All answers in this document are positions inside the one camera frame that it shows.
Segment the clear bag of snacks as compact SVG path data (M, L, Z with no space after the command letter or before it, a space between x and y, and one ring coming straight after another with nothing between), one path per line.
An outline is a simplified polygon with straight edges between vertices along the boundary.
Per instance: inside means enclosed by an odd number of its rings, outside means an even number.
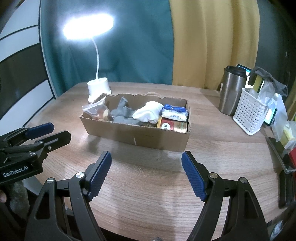
M106 97L103 97L97 102L82 106L83 113L89 115L93 120L109 121L110 110L105 105L105 99Z

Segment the yellow lid red jar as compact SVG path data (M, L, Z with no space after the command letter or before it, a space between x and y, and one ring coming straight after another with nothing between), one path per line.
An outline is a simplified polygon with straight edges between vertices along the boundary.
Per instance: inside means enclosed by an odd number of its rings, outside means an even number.
M178 120L170 120L168 118L159 117L157 128L162 130L170 130L179 133L186 133L188 129L187 122L178 121Z

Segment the teal curtain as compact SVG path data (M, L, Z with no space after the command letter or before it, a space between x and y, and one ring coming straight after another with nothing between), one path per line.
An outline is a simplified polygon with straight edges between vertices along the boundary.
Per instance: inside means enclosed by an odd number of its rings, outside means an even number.
M174 34L169 1L41 1L40 35L56 95L95 73L91 42L67 40L62 28L79 15L108 13L113 28L95 38L99 76L110 82L173 83Z

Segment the stainless steel tumbler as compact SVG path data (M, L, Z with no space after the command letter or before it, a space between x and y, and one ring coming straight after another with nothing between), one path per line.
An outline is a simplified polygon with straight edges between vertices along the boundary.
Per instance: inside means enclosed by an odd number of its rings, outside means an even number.
M222 90L220 93L219 111L233 116L247 80L246 71L236 66L224 68Z

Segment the blue tissue pack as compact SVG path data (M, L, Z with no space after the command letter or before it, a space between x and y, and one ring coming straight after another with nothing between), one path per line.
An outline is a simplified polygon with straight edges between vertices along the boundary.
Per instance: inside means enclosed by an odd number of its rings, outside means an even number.
M174 121L186 122L188 120L188 111L185 107L165 104L161 110L161 116Z

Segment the yellow curtain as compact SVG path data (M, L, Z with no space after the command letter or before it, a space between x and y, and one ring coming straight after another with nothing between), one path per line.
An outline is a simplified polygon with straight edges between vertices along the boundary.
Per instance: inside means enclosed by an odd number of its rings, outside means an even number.
M170 1L173 85L217 90L228 65L255 66L257 1Z

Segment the white desk lamp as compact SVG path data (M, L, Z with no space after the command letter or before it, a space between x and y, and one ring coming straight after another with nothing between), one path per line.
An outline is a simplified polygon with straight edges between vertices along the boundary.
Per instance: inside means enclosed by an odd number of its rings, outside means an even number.
M92 44L95 73L87 82L88 102L93 103L101 94L111 94L107 77L99 76L100 57L95 38L110 31L114 18L108 13L94 13L69 18L62 28L64 37L69 41L89 41Z

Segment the red box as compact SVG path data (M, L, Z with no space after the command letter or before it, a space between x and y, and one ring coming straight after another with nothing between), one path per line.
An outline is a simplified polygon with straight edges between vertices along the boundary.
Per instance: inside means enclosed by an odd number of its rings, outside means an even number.
M293 148L289 153L289 158L290 158L290 163L292 167L295 169L296 168L296 148Z

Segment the white socks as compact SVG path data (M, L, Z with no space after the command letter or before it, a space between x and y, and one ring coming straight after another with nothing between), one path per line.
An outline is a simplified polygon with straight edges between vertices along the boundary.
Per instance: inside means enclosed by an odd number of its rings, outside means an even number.
M164 106L157 101L148 101L142 108L137 109L132 117L135 120L143 123L156 124L159 119L159 114Z

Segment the grey gloves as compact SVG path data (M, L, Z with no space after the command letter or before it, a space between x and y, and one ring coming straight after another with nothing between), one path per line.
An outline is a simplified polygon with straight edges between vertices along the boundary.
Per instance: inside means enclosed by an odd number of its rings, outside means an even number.
M143 126L143 122L132 117L134 112L135 110L128 107L128 100L124 97L121 97L117 108L111 111L111 117L114 123Z

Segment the white perforated basket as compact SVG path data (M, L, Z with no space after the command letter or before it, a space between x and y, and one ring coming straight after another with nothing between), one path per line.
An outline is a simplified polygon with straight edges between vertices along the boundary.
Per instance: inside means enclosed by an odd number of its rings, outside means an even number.
M242 89L236 112L232 118L247 135L252 136L260 131L268 107L249 91L249 88Z

